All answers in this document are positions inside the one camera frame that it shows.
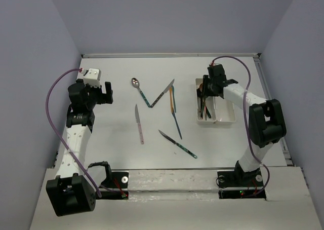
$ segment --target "screw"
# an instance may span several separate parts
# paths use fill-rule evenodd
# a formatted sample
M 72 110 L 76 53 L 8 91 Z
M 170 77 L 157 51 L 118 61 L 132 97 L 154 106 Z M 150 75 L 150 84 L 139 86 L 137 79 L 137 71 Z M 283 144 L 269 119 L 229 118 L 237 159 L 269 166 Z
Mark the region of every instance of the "screw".
M 128 178 L 126 176 L 121 178 L 121 182 L 122 183 L 127 183 L 128 182 Z
M 258 181 L 258 182 L 262 182 L 262 176 L 261 175 L 257 175 L 256 177 L 255 177 L 255 179 Z
M 221 176 L 218 177 L 218 182 L 220 182 L 220 183 L 225 182 L 225 179 L 224 179 L 224 176 L 223 175 L 221 175 Z

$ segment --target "white table surface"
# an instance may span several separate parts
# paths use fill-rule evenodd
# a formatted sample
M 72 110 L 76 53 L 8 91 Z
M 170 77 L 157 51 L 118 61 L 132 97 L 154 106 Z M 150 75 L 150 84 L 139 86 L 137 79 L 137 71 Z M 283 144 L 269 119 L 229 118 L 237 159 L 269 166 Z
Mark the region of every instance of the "white table surface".
M 251 71 L 250 91 L 264 97 L 261 82 L 252 57 L 240 57 Z M 243 113 L 235 106 L 236 123 L 201 126 L 196 123 L 195 79 L 207 74 L 212 58 L 106 58 L 83 59 L 80 67 L 99 68 L 101 84 L 112 84 L 112 105 L 96 105 L 95 123 L 86 152 L 85 165 L 108 161 L 112 169 L 180 169 L 234 167 L 247 148 Z M 228 79 L 243 87 L 248 82 L 245 68 L 235 60 L 223 58 Z M 132 87 L 136 77 L 148 101 L 158 95 L 175 79 L 176 117 L 182 132 L 180 139 L 170 112 L 170 97 L 166 93 L 154 108 L 148 108 L 140 93 Z M 138 105 L 144 141 L 141 145 L 134 108 Z M 192 158 L 169 143 L 158 132 L 187 147 L 198 156 Z M 277 143 L 264 158 L 268 166 L 286 166 L 282 146 Z

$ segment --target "black motor joint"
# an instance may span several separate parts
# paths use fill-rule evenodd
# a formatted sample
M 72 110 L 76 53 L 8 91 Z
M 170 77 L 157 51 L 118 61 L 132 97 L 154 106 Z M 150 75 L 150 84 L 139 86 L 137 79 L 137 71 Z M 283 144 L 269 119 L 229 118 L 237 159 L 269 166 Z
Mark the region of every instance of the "black motor joint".
M 230 84 L 237 81 L 227 80 L 225 70 L 221 64 L 216 64 L 208 67 L 208 75 L 203 76 L 202 95 L 204 97 L 222 97 L 224 98 L 223 90 Z

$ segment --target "cable connector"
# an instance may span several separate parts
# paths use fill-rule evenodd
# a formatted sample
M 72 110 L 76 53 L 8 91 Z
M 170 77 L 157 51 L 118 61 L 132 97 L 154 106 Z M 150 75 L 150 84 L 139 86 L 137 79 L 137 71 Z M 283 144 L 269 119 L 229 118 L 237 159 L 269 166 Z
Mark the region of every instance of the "cable connector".
M 84 68 L 80 68 L 79 73 L 85 75 L 86 73 L 88 73 L 88 70 Z

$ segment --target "gray wall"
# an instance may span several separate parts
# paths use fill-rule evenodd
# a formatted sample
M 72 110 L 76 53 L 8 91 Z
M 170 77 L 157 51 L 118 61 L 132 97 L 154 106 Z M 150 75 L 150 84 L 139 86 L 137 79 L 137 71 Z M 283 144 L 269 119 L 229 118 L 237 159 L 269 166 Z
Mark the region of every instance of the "gray wall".
M 53 0 L 81 53 L 262 52 L 292 0 Z
M 305 170 L 324 227 L 324 0 L 294 0 L 261 61 L 271 95 L 282 103 L 289 151 Z
M 0 0 L 0 229 L 29 229 L 58 139 L 47 122 L 45 98 L 54 79 L 76 68 L 80 55 L 51 0 Z M 67 86 L 50 104 L 61 129 Z

